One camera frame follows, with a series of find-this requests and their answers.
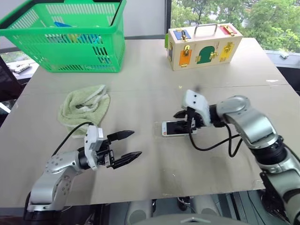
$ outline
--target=robotic arm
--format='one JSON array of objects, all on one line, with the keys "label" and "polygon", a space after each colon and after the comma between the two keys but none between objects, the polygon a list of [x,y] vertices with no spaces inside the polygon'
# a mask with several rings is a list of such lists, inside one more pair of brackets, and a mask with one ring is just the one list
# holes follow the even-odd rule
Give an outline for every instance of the robotic arm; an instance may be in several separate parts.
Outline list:
[{"label": "robotic arm", "polygon": [[109,145],[132,135],[134,131],[125,130],[107,136],[103,130],[90,125],[84,138],[84,147],[52,156],[42,176],[34,184],[26,200],[24,220],[27,224],[59,224],[75,176],[84,170],[97,170],[98,165],[113,169],[126,165],[139,157],[141,151],[131,152],[115,160]]},{"label": "robotic arm", "polygon": [[255,156],[265,187],[280,197],[291,224],[300,225],[299,159],[283,143],[270,120],[251,107],[247,97],[236,95],[208,105],[204,96],[187,90],[182,108],[175,118],[187,115],[189,133],[195,128],[233,124]]}]

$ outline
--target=wooden lock box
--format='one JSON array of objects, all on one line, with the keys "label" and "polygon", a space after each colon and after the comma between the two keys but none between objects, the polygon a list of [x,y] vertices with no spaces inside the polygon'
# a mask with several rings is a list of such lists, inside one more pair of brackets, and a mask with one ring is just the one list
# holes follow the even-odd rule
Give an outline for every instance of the wooden lock box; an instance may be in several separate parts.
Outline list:
[{"label": "wooden lock box", "polygon": [[169,29],[168,58],[173,70],[228,63],[242,37],[230,23]]}]

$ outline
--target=blue object in basket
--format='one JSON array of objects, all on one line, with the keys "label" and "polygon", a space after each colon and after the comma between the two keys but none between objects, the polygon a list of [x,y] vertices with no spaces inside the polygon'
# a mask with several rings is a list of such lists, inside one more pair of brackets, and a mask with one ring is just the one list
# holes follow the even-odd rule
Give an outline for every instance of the blue object in basket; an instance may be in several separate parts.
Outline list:
[{"label": "blue object in basket", "polygon": [[[62,23],[62,22],[54,22],[54,24],[57,27],[72,27],[72,26]],[[77,40],[83,41],[83,42],[89,42],[91,44],[92,43],[99,44],[99,37],[96,34],[90,34],[90,35],[88,35],[88,37],[86,37],[86,35],[82,34],[77,38]]]}]

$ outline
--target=box handle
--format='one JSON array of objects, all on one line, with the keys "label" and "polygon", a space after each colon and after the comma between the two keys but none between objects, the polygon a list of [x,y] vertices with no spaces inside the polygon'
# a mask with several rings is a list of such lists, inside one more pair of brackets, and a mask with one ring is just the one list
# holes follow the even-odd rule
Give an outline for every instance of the box handle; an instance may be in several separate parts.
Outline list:
[{"label": "box handle", "polygon": [[215,26],[215,31],[214,31],[214,34],[216,33],[217,31],[217,28],[218,28],[218,25],[216,23],[207,23],[207,24],[198,24],[196,27],[195,27],[195,31],[194,31],[194,35],[196,35],[196,32],[197,32],[197,28],[198,27],[207,27],[207,26]]}]

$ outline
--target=green plastic basket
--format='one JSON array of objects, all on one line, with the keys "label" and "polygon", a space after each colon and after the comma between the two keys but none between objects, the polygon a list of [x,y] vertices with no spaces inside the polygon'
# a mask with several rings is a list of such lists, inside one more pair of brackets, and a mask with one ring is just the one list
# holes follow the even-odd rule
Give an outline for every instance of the green plastic basket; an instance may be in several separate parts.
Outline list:
[{"label": "green plastic basket", "polygon": [[125,4],[126,0],[29,0],[0,21],[0,36],[50,72],[119,72],[125,51]]}]

